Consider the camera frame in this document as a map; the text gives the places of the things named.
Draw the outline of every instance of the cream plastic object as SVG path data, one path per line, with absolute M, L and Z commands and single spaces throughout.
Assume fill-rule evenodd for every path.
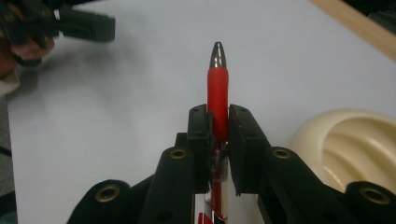
M 345 192 L 370 181 L 396 193 L 396 119 L 341 109 L 319 114 L 292 137 L 294 150 L 322 182 Z

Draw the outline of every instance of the silver marker tip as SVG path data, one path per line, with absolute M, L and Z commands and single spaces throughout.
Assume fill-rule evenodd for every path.
M 209 68 L 214 68 L 214 67 L 227 68 L 224 49 L 221 45 L 221 42 L 216 42 L 215 47 L 213 47 Z

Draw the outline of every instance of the wooden edge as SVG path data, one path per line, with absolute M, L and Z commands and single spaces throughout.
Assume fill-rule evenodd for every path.
M 396 62 L 396 35 L 340 0 L 310 0 Z

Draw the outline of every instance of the pen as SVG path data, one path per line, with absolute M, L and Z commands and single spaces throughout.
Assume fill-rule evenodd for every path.
M 213 223 L 227 222 L 227 140 L 228 140 L 228 70 L 224 49 L 216 42 L 207 72 L 207 112 L 212 113 L 212 188 L 206 199 L 206 215 Z

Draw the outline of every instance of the white table surface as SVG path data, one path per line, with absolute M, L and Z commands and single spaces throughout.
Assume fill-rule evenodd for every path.
M 272 145 L 331 109 L 396 116 L 395 62 L 307 0 L 243 2 L 84 6 L 116 17 L 115 41 L 57 38 L 8 97 L 20 223 L 65 223 L 94 184 L 134 185 L 153 174 L 187 131 L 189 109 L 205 103 L 216 41 L 230 103 L 250 109 Z M 230 187 L 230 223 L 262 223 L 254 197 L 233 194 Z

